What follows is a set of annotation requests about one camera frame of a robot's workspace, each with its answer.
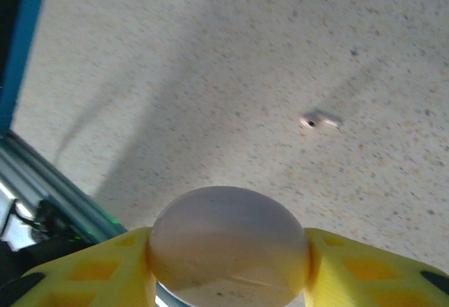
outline small debris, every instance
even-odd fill
[[[312,112],[306,113],[300,118],[301,125],[306,128],[315,128],[319,123],[327,123],[328,125],[339,128],[342,126],[342,121],[331,114],[322,112],[319,110],[314,110]]]
[[[358,56],[358,48],[356,48],[355,46],[351,49],[350,51],[351,55],[356,57]]]

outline floor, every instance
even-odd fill
[[[244,186],[448,272],[448,84],[449,0],[46,0],[15,130],[128,228]]]

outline black cable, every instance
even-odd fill
[[[21,214],[19,214],[19,212],[17,211],[17,202],[18,202],[17,198],[14,198],[13,201],[11,202],[11,206],[9,207],[8,213],[6,214],[6,218],[1,227],[0,238],[3,237],[3,235],[5,234],[6,229],[8,228],[8,224],[11,219],[11,216],[13,216],[13,215],[15,215],[22,223],[24,223],[28,226],[31,226],[32,228],[38,228],[38,224],[34,223],[30,219],[26,219]]]
[[[15,212],[16,212],[15,204],[17,203],[17,201],[18,201],[18,199],[15,198],[11,202],[11,206],[9,207],[8,213],[6,214],[6,217],[5,217],[5,220],[3,222],[3,225],[1,226],[0,238],[3,237],[3,235],[5,234],[6,229],[8,228],[8,223],[9,223],[9,220],[11,219],[11,216],[13,214],[15,214]]]

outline concrete floor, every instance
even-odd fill
[[[448,272],[448,43],[449,0],[46,0],[15,130],[128,228],[244,186]]]

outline black rubber pad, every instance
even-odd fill
[[[430,271],[422,271],[421,275],[435,287],[441,289],[443,292],[449,295],[449,277]]]
[[[0,306],[10,307],[45,278],[43,273],[32,273],[25,277],[8,281],[0,287]]]

